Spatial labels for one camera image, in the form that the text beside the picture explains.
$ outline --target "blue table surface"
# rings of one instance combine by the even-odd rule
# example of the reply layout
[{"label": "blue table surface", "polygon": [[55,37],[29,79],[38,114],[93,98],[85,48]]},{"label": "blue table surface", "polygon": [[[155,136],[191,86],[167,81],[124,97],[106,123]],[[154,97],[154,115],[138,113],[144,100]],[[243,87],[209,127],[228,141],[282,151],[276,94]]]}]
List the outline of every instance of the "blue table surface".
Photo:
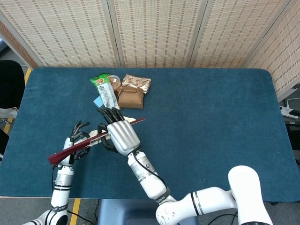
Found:
[{"label": "blue table surface", "polygon": [[[47,158],[62,150],[73,125],[104,119],[90,78],[100,73],[149,77],[143,109],[125,116],[172,196],[217,186],[229,189],[236,165],[254,168],[265,201],[300,200],[300,176],[270,74],[260,69],[38,68],[29,78],[0,166],[0,195],[50,197]],[[145,199],[127,157],[99,144],[75,162],[71,197]]]}]

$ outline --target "snack bag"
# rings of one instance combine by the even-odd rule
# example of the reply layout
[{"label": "snack bag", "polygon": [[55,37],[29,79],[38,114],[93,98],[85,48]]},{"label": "snack bag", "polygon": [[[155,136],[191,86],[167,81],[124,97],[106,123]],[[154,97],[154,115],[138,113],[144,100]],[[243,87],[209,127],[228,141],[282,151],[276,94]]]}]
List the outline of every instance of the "snack bag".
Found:
[{"label": "snack bag", "polygon": [[122,85],[124,87],[141,88],[144,94],[147,94],[150,89],[151,79],[126,74]]},{"label": "snack bag", "polygon": [[119,109],[117,98],[109,80],[109,74],[100,74],[90,79],[97,88],[105,107]]}]

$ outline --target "brown paper box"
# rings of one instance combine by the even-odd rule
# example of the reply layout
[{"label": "brown paper box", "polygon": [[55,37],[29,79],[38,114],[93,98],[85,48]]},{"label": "brown paper box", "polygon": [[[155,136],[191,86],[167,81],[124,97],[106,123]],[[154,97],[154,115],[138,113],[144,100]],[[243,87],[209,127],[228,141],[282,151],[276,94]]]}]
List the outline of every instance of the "brown paper box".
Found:
[{"label": "brown paper box", "polygon": [[118,92],[120,108],[143,108],[144,92],[141,88],[121,86],[118,88]]}]

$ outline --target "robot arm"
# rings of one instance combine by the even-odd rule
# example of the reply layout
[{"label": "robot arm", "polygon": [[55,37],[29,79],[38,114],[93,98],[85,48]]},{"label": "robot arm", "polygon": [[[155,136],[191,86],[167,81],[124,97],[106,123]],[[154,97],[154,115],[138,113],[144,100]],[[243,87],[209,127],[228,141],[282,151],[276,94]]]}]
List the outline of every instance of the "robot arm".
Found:
[{"label": "robot arm", "polygon": [[[66,138],[64,149],[73,146],[74,141],[80,136],[89,137],[85,132],[81,132],[80,129],[89,123],[78,122],[71,133],[71,136]],[[32,220],[23,225],[66,225],[68,223],[68,200],[71,191],[71,184],[74,175],[73,163],[75,159],[79,159],[89,152],[88,149],[84,149],[77,154],[72,154],[62,160],[58,165],[57,177],[53,187],[53,194],[51,198],[51,210],[44,212],[39,218]]]},{"label": "robot arm", "polygon": [[156,217],[161,225],[176,225],[188,217],[229,208],[238,208],[240,225],[272,225],[263,204],[258,175],[252,168],[236,166],[231,169],[229,191],[211,187],[192,192],[177,202],[140,151],[140,140],[119,110],[113,108],[100,112],[109,123],[106,128],[116,150],[128,157],[128,165],[147,196],[160,204]]},{"label": "robot arm", "polygon": [[140,140],[131,124],[124,120],[118,109],[100,110],[110,124],[106,127],[116,150],[128,157],[128,165],[134,172],[142,188],[150,199],[162,204],[175,201],[170,190],[158,176],[145,153],[141,152]]},{"label": "robot arm", "polygon": [[231,190],[210,187],[186,195],[178,202],[166,202],[156,211],[161,225],[175,225],[183,219],[224,209],[237,208],[239,225],[272,225],[264,207],[255,170],[240,165],[228,173]]}]

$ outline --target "white cable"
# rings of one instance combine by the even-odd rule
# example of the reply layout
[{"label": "white cable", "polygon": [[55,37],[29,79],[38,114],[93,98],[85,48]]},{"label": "white cable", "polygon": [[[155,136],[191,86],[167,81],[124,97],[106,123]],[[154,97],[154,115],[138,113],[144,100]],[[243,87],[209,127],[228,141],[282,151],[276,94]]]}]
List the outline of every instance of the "white cable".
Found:
[{"label": "white cable", "polygon": [[289,106],[289,101],[290,101],[290,100],[296,100],[296,99],[300,99],[300,97],[295,97],[295,98],[290,98],[290,99],[288,99],[288,100],[286,101],[286,107],[289,109],[289,108],[290,108],[290,106]]}]

